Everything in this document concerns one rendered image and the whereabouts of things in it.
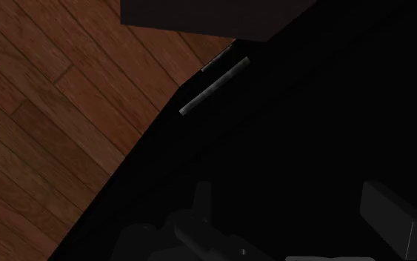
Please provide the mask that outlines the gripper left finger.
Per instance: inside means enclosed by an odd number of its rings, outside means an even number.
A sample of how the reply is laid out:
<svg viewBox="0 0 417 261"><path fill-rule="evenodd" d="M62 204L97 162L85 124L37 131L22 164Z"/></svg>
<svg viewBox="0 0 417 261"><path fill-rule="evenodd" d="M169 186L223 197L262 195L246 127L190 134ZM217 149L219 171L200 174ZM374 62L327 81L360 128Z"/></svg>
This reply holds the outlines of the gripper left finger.
<svg viewBox="0 0 417 261"><path fill-rule="evenodd" d="M144 223L126 227L112 261L274 261L241 237L215 229L211 208L211 183L199 182L193 207L171 213L160 229Z"/></svg>

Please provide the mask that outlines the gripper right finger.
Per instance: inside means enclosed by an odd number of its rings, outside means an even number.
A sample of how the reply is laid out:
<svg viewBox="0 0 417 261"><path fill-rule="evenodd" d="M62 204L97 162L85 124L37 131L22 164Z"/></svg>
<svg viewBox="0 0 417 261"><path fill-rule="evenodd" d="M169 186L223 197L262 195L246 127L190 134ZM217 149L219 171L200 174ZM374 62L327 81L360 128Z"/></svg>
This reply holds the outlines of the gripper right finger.
<svg viewBox="0 0 417 261"><path fill-rule="evenodd" d="M417 261L417 208L380 182L366 181L360 214L402 261Z"/></svg>

